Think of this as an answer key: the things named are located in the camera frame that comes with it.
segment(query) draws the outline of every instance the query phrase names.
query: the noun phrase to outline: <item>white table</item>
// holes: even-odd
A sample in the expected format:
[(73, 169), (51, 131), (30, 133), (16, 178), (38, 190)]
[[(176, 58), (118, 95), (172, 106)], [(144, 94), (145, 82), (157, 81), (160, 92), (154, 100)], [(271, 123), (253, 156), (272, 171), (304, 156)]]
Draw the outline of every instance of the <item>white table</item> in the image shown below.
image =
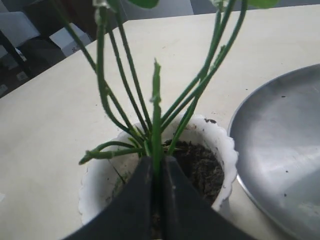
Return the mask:
[[(227, 128), (239, 104), (256, 88), (319, 63), (319, 13), (320, 5), (249, 11), (196, 113)], [(238, 14), (232, 14), (232, 23)], [(157, 57), (162, 65), (162, 108), (174, 101), (205, 59), (214, 18), (208, 14), (124, 24), (146, 98), (151, 96)], [(96, 54), (95, 42), (87, 48)], [(136, 121), (109, 41), (106, 49), (106, 78)], [(78, 229), (78, 190), (86, 171), (78, 161), (85, 150), (119, 132), (102, 110), (95, 74), (80, 52), (0, 99), (0, 192), (5, 194), (0, 201), (0, 239), (54, 240)], [(252, 204), (237, 181), (230, 204), (233, 223), (257, 239), (289, 239)]]

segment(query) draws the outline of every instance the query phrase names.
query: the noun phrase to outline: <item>tray rim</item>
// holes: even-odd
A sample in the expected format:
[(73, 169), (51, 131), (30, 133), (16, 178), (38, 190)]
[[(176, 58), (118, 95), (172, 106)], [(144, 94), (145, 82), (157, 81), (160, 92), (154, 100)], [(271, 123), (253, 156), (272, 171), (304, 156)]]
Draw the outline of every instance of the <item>tray rim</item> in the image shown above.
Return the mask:
[[(231, 128), (232, 125), (234, 123), (235, 117), (237, 115), (237, 113), (239, 112), (239, 110), (242, 108), (242, 106), (245, 104), (245, 102), (247, 100), (249, 100), (249, 98), (251, 98), (256, 92), (258, 92), (260, 89), (264, 88), (265, 86), (267, 86), (268, 84), (277, 81), (278, 79), (281, 79), (283, 77), (286, 77), (290, 74), (293, 74), (295, 72), (299, 72), (302, 70), (306, 70), (306, 69), (311, 69), (311, 68), (315, 68), (315, 67), (320, 67), (320, 63), (317, 64), (313, 64), (313, 65), (308, 65), (308, 66), (304, 66), (304, 67), (300, 67), (297, 69), (294, 69), (292, 71), (289, 71), (285, 74), (282, 74), (280, 76), (277, 76), (276, 78), (273, 78), (269, 81), (267, 81), (266, 83), (262, 84), (260, 87), (258, 87), (257, 89), (255, 89), (253, 92), (251, 92), (241, 103), (240, 105), (236, 108), (235, 112), (233, 113), (228, 128), (227, 128), (227, 134), (230, 137), (230, 132), (231, 132)], [(250, 191), (247, 189), (246, 185), (244, 184), (244, 182), (242, 181), (239, 172), (236, 176), (236, 179), (238, 181), (238, 183), (240, 184), (240, 186), (242, 187), (242, 189), (244, 190), (244, 192), (246, 193), (246, 195), (249, 197), (249, 199), (253, 202), (253, 204), (261, 211), (263, 212), (271, 221), (273, 221), (278, 227), (280, 227), (283, 231), (285, 231), (290, 237), (296, 239), (296, 240), (304, 240), (302, 238), (300, 238), (296, 233), (294, 233), (293, 231), (291, 231), (290, 229), (288, 229), (286, 226), (284, 226), (280, 221), (278, 221), (276, 218), (274, 218), (271, 214), (269, 214), (269, 212), (264, 209), (259, 202), (255, 199), (255, 197), (250, 193)]]

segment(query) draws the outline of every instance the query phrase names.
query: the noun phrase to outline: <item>plant cutting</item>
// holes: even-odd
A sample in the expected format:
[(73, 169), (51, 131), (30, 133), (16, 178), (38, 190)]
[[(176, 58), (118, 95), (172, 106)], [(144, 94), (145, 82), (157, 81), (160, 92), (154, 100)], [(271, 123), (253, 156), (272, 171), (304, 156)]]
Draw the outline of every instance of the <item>plant cutting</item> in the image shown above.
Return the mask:
[[(158, 3), (158, 0), (129, 1), (141, 8), (148, 9), (155, 7)], [(147, 111), (146, 99), (140, 88), (133, 56), (131, 55), (125, 28), (122, 24), (118, 0), (93, 1), (93, 5), (96, 8), (95, 21), (97, 24), (96, 61), (90, 56), (78, 36), (69, 26), (69, 23), (62, 17), (63, 15), (59, 14), (60, 19), (65, 23), (65, 28), (80, 46), (84, 56), (96, 73), (100, 99), (106, 115), (118, 128), (123, 130), (123, 133), (117, 138), (102, 143), (93, 150), (86, 151), (84, 157), (79, 162), (82, 165), (95, 159), (89, 165), (87, 178), (83, 183), (83, 186), (91, 186), (94, 190), (91, 188), (88, 190), (88, 194), (82, 191), (82, 196), (80, 196), (80, 199), (90, 198), (82, 201), (87, 201), (87, 204), (79, 205), (83, 216), (85, 215), (84, 208), (86, 206), (93, 208), (88, 211), (90, 213), (86, 213), (88, 217), (86, 217), (84, 222), (92, 219), (105, 207), (106, 202), (108, 203), (119, 192), (121, 185), (125, 185), (130, 179), (130, 175), (138, 164), (139, 158), (144, 156), (152, 157), (155, 189), (157, 189), (160, 182), (162, 160), (165, 156), (174, 156), (185, 175), (203, 198), (212, 204), (212, 207), (216, 211), (221, 212), (224, 216), (228, 215), (228, 197), (231, 194), (231, 184), (237, 175), (236, 162), (238, 156), (234, 150), (234, 143), (227, 136), (226, 131), (219, 127), (213, 119), (194, 115), (194, 112), (199, 98), (231, 49), (243, 24), (248, 4), (268, 8), (276, 3), (274, 0), (241, 0), (240, 2), (241, 10), (238, 20), (228, 41), (222, 44), (221, 39), (236, 0), (212, 1), (217, 11), (212, 38), (204, 64), (198, 71), (198, 74), (185, 87), (184, 91), (163, 113), (160, 106), (161, 66), (157, 60), (154, 61), (152, 93), (149, 98), (153, 104), (152, 114)], [(118, 24), (121, 41), (138, 96), (137, 99), (134, 98), (133, 89), (129, 87), (123, 67), (123, 59), (118, 50), (118, 43), (108, 24), (111, 13), (115, 16)], [(104, 44), (106, 33), (108, 33), (111, 41), (124, 89), (139, 120), (137, 124), (130, 122), (117, 98), (117, 94), (110, 88), (108, 79), (105, 78)], [(110, 107), (111, 104), (115, 106), (121, 119), (116, 117), (116, 114)], [(114, 184), (106, 189), (105, 186), (108, 185), (108, 181)], [(93, 194), (97, 198), (100, 198), (97, 200), (97, 203), (93, 203), (92, 199), (95, 198)]]

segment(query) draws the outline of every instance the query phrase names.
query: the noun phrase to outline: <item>white scalloped pot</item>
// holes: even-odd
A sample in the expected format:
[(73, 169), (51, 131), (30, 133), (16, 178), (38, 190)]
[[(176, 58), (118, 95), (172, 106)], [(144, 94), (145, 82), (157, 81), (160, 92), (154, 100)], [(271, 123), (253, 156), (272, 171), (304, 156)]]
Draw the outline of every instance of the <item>white scalloped pot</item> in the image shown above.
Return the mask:
[[(172, 139), (181, 118), (182, 115), (178, 115), (163, 132), (163, 141)], [(226, 130), (212, 122), (214, 121), (207, 120), (204, 116), (194, 115), (182, 133), (180, 140), (195, 145), (201, 144), (216, 155), (224, 171), (224, 180), (212, 208), (228, 218), (230, 213), (228, 198), (232, 191), (232, 183), (237, 176), (238, 153), (234, 150), (234, 141), (227, 135)], [(130, 143), (128, 134), (125, 132), (120, 133), (113, 141)], [(110, 146), (105, 150), (117, 149), (119, 147)], [(136, 154), (130, 154), (115, 157), (110, 162), (122, 175), (127, 172), (133, 173), (138, 160)], [(79, 191), (79, 211), (82, 214), (81, 220), (84, 225), (99, 214), (110, 202), (117, 179), (118, 175), (109, 161), (94, 159), (88, 163), (87, 173), (82, 178), (82, 187)]]

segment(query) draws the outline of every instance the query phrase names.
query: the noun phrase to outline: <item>metal tray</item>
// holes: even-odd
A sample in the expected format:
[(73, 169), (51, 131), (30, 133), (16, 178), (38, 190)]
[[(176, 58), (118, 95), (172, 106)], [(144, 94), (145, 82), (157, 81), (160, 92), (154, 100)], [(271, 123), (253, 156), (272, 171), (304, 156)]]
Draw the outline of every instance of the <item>metal tray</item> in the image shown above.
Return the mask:
[(320, 240), (320, 64), (280, 76), (235, 112), (238, 181), (286, 232)]

